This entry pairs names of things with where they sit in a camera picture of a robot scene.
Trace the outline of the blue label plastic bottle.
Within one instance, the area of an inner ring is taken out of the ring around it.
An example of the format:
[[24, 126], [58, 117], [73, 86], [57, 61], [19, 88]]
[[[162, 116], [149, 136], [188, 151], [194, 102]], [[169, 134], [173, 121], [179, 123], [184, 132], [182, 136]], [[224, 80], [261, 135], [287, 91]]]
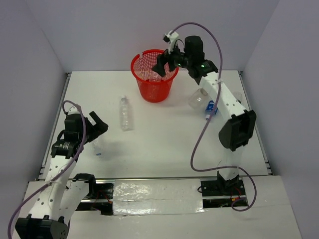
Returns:
[[217, 115], [218, 108], [214, 109], [215, 102], [213, 100], [210, 100], [205, 108], [205, 119], [209, 120], [210, 115], [213, 114], [213, 116]]

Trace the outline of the clear ribbed plastic bottle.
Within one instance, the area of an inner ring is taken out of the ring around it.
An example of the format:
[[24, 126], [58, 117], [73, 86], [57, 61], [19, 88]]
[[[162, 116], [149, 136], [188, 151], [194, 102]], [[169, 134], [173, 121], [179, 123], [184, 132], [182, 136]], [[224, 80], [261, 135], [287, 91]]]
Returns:
[[97, 138], [92, 142], [93, 153], [95, 156], [101, 156], [104, 152], [104, 141], [102, 138]]

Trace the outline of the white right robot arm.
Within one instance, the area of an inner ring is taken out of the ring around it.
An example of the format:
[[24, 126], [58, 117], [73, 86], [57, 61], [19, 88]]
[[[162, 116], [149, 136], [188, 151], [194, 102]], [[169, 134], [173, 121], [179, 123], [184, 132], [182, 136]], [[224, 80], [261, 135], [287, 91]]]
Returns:
[[173, 71], [177, 67], [188, 70], [188, 74], [201, 87], [203, 92], [215, 100], [225, 125], [218, 133], [221, 145], [225, 148], [226, 157], [218, 166], [217, 189], [220, 194], [227, 195], [234, 189], [234, 183], [239, 179], [239, 165], [242, 149], [253, 136], [256, 113], [247, 110], [231, 93], [219, 76], [220, 71], [210, 60], [206, 60], [203, 52], [203, 42], [199, 36], [185, 38], [184, 50], [177, 45], [179, 35], [169, 33], [164, 36], [169, 44], [168, 49], [157, 57], [152, 70], [164, 77], [165, 65]]

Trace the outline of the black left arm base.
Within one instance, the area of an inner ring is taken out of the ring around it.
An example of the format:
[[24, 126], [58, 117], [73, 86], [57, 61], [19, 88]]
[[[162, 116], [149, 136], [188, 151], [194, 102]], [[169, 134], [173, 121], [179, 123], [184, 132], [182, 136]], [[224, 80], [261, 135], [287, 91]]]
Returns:
[[97, 211], [104, 216], [113, 215], [113, 183], [98, 183], [95, 194], [85, 197], [76, 211]]

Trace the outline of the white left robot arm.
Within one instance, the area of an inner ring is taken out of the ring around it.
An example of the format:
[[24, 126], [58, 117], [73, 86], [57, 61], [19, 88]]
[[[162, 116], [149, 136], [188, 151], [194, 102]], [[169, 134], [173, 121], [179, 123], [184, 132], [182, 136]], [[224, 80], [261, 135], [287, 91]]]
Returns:
[[51, 148], [45, 184], [30, 195], [36, 201], [26, 217], [15, 223], [21, 239], [65, 239], [70, 220], [84, 198], [93, 198], [98, 186], [93, 174], [78, 173], [71, 178], [84, 145], [108, 130], [108, 125], [92, 111], [83, 116], [79, 105], [66, 112], [64, 130]]

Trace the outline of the clear bottle blue-white cap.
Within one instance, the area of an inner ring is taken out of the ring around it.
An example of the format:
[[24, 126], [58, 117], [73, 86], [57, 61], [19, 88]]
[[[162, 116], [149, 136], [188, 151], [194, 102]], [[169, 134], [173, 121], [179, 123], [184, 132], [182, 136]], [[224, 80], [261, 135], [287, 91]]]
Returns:
[[159, 82], [161, 82], [161, 76], [158, 73], [151, 71], [151, 74], [149, 77], [149, 82], [150, 83], [159, 83]]

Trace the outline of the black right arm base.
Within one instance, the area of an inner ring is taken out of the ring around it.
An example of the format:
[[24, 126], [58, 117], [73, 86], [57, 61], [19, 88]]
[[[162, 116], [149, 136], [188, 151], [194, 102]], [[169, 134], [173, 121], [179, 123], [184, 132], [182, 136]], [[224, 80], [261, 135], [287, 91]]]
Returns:
[[197, 191], [202, 194], [203, 197], [235, 197], [246, 195], [244, 184], [242, 180], [239, 180], [236, 184], [228, 187], [224, 187], [221, 183], [215, 180], [204, 180], [200, 182], [200, 186]]

